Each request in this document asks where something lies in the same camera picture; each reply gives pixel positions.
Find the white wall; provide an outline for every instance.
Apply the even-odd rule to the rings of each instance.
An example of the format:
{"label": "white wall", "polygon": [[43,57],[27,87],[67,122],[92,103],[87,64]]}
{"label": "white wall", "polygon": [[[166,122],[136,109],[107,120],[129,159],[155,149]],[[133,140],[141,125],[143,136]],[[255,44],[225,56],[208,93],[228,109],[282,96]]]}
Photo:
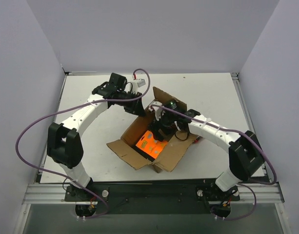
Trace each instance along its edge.
{"label": "white wall", "polygon": [[65,71],[239,72],[278,0],[27,0]]}
{"label": "white wall", "polygon": [[242,68],[240,84],[299,233],[299,0],[281,0]]}
{"label": "white wall", "polygon": [[[55,110],[64,73],[25,0],[0,0],[0,234],[12,233],[36,171],[16,156],[15,141],[36,118]],[[23,139],[20,150],[38,164],[50,120]]]}

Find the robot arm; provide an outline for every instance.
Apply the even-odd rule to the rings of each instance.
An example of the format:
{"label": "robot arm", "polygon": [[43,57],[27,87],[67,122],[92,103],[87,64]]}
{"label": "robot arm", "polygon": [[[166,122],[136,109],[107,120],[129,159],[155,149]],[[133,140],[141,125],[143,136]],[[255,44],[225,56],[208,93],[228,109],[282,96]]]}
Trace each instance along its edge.
{"label": "robot arm", "polygon": [[[159,130],[164,130],[163,121],[171,120],[173,122],[173,129],[185,130],[192,134],[201,136],[217,146],[221,147],[229,155],[229,168],[226,169],[217,179],[216,186],[223,192],[228,191],[233,186],[241,181],[247,181],[264,163],[262,155],[256,148],[243,136],[238,133],[223,131],[225,127],[211,121],[195,110],[188,110],[181,112],[182,115],[201,120],[203,123],[189,120],[185,117],[172,113],[179,109],[176,106],[176,101],[172,100],[165,105],[155,102],[151,104],[150,111],[155,111],[155,126],[152,127],[152,132],[155,139],[161,138]],[[256,135],[250,131],[245,133],[249,136],[258,146],[259,142]]]}
{"label": "robot arm", "polygon": [[[245,137],[238,133],[223,131],[224,127],[203,115],[196,116],[195,119],[202,120],[204,123],[191,121],[188,123],[189,131],[211,141],[229,155],[229,167],[216,179],[216,185],[223,192],[241,181],[247,181],[264,163],[262,155]],[[259,146],[254,133],[247,131],[245,134]]]}
{"label": "robot arm", "polygon": [[145,116],[145,111],[141,99],[127,102],[104,101],[93,103],[102,99],[132,99],[139,97],[138,88],[145,84],[143,79],[135,79],[130,82],[129,92],[124,91],[127,84],[125,77],[112,73],[109,82],[104,82],[96,87],[85,103],[90,103],[73,113],[68,119],[60,124],[52,123],[48,129],[47,155],[58,163],[73,178],[74,181],[87,187],[92,182],[86,173],[81,159],[83,157],[83,147],[81,136],[90,124],[111,105],[118,104],[124,107],[126,112],[138,116]]}

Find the open cardboard box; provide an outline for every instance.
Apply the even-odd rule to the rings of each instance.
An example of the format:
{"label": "open cardboard box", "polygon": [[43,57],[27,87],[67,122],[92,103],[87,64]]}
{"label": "open cardboard box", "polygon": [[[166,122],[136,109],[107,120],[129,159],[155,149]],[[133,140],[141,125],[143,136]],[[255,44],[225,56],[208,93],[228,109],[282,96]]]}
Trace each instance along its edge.
{"label": "open cardboard box", "polygon": [[[166,102],[175,99],[179,107],[187,110],[187,105],[178,100],[176,97],[169,95],[157,87],[153,87],[153,91],[156,101],[165,104]],[[155,117],[153,113],[148,111],[148,107],[146,107],[145,112],[146,116],[137,117],[125,133],[123,133],[121,139],[107,143],[107,146],[116,155],[118,155],[119,158],[128,163],[135,170],[138,170],[146,165],[153,165],[156,172],[160,172],[161,169],[171,172],[182,159],[186,150],[197,136],[190,134],[188,139],[185,141],[178,140],[175,136],[172,136],[156,160],[151,162],[132,148],[148,130],[149,123],[151,123]],[[187,133],[177,132],[177,136],[183,139],[186,138],[186,134]]]}

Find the metal frame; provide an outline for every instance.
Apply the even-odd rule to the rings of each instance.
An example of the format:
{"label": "metal frame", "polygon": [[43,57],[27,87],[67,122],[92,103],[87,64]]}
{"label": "metal frame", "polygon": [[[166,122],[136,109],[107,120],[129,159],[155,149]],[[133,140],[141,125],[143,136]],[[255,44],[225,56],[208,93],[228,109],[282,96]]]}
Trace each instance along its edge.
{"label": "metal frame", "polygon": [[[260,185],[247,184],[253,189],[258,203],[282,203],[283,197],[278,184]],[[235,203],[253,203],[252,193],[247,188],[238,186],[240,201]],[[61,184],[29,184],[23,204],[90,204],[90,202],[66,202],[66,191]]]}
{"label": "metal frame", "polygon": [[[58,101],[58,107],[61,99],[61,95],[63,93],[65,81],[67,79],[67,76],[72,75],[79,75],[78,73],[69,73],[65,76],[63,86],[60,92],[60,98]],[[96,73],[84,73],[81,75],[97,75]],[[239,84],[238,79],[238,73],[231,73],[236,92],[239,97],[239,101],[241,103],[243,113],[245,115],[249,130],[254,131],[254,126],[252,124],[248,109],[246,107],[246,104],[243,99],[242,91]],[[41,165],[45,162],[45,156],[42,159]],[[280,190],[279,184],[275,184],[272,186],[265,186],[260,184],[248,184],[253,191],[256,193],[257,196],[257,202],[258,203],[272,203],[275,204],[276,210],[279,216],[279,220],[281,223],[281,227],[284,234],[291,234],[291,229],[287,220],[286,211],[284,209],[283,205],[283,196],[282,192]],[[253,196],[252,193],[242,187],[239,186],[239,195],[240,195],[240,201],[237,201],[235,203],[237,204],[246,204],[246,203],[252,203]],[[23,233],[27,217],[29,214],[30,206],[31,204],[89,204],[89,202],[65,202],[65,190],[62,188],[61,184],[29,184],[27,187],[27,191],[23,200],[23,204],[20,210],[20,215],[17,220],[17,224],[14,229],[15,234],[21,234]]]}

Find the orange object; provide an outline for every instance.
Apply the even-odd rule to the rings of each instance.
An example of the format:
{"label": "orange object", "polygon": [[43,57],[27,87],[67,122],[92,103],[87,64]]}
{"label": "orange object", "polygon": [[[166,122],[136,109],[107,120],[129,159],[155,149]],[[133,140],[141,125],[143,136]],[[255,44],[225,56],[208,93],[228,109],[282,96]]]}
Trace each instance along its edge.
{"label": "orange object", "polygon": [[166,140],[162,142],[155,140],[152,132],[147,130],[137,142],[136,147],[147,153],[150,157],[156,159],[167,144],[168,142]]}

